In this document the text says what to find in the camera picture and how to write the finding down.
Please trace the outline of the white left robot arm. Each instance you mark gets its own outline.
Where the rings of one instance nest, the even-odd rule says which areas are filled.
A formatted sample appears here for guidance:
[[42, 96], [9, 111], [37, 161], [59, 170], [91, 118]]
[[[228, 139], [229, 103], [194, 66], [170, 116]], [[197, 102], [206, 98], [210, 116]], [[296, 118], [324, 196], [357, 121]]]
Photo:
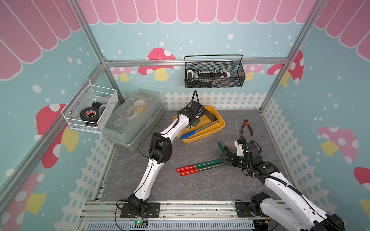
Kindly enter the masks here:
[[196, 127], [200, 118], [206, 114], [205, 107], [196, 101], [191, 101], [186, 107], [178, 111], [177, 118], [165, 130], [154, 133], [149, 146], [149, 161], [143, 177], [127, 204], [137, 216], [143, 216], [150, 191], [163, 165], [172, 155], [172, 142], [185, 128]]

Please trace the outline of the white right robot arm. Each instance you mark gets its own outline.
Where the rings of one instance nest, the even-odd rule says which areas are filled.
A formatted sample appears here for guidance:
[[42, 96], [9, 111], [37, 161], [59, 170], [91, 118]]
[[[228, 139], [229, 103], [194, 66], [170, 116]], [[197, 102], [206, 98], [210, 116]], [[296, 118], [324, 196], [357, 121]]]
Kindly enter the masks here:
[[264, 161], [262, 148], [255, 141], [243, 137], [235, 141], [237, 151], [218, 144], [220, 158], [226, 165], [238, 167], [247, 177], [258, 179], [271, 189], [287, 206], [279, 205], [266, 193], [251, 197], [249, 212], [254, 217], [268, 216], [289, 231], [343, 231], [344, 221], [336, 214], [320, 209], [296, 189], [271, 162]]

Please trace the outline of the green handled small hoe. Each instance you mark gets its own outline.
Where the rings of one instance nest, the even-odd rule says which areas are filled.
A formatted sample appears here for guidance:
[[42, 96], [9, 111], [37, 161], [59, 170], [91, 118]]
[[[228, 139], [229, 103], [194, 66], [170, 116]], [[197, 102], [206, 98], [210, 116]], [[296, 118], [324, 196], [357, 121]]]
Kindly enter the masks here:
[[217, 165], [217, 164], [224, 164], [224, 162], [222, 159], [206, 161], [206, 162], [202, 162], [198, 164], [193, 164], [193, 165], [177, 168], [176, 172], [180, 173], [180, 172], [195, 169], [195, 168], [202, 168], [202, 167], [207, 167], [207, 166], [212, 166], [212, 165]]

